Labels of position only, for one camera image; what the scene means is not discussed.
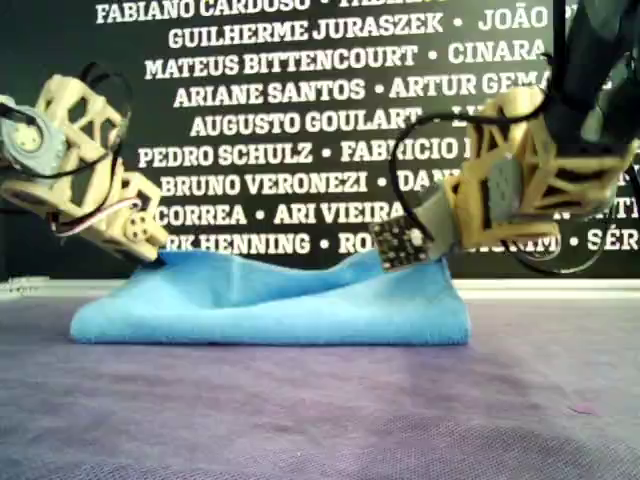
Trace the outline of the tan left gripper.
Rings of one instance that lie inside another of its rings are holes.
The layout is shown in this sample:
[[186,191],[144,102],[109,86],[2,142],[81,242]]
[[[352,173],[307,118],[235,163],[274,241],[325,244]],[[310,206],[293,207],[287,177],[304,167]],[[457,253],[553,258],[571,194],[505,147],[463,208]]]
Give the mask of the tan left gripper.
[[79,235],[125,259],[155,261],[168,241],[168,231],[155,219],[161,190],[139,173],[125,173],[113,200],[75,225],[52,216],[57,237]]

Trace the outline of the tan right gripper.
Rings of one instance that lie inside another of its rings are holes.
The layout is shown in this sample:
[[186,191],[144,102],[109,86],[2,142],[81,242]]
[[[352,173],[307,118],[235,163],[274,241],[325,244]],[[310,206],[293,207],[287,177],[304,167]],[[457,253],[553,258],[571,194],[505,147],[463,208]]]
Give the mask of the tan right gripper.
[[463,245],[498,245],[553,238],[555,223],[520,214],[522,172],[515,164],[465,164],[455,192],[455,214]]

